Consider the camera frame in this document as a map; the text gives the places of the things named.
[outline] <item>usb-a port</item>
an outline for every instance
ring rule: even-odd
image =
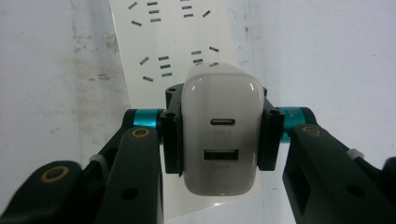
[[[210,120],[211,125],[234,125],[234,119],[212,119]]]
[[[238,149],[205,149],[204,160],[207,161],[237,161]]]

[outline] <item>white charger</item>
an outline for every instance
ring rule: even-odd
[[[198,63],[190,70],[181,98],[189,191],[232,196],[251,189],[263,105],[260,82],[227,63]]]

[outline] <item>brass screw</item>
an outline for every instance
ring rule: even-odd
[[[149,136],[148,129],[136,129],[132,132],[132,137],[135,137],[135,138],[144,138],[147,136]]]
[[[321,136],[321,131],[315,127],[304,126],[303,132],[305,132],[308,135],[314,136],[314,137]]]
[[[54,183],[64,178],[68,173],[69,168],[67,166],[55,166],[44,172],[41,176],[41,182],[46,184]]]

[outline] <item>rounded white device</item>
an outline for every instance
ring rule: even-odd
[[[248,192],[260,142],[260,82],[226,63],[199,63],[181,99],[186,187],[206,196]]]

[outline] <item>blue joint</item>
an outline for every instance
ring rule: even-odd
[[[134,112],[134,126],[157,128],[158,109],[137,109]]]
[[[305,116],[303,110],[300,107],[280,107],[285,113],[285,122],[283,124],[283,136],[281,143],[289,143],[290,137],[289,132],[299,124],[305,124]]]

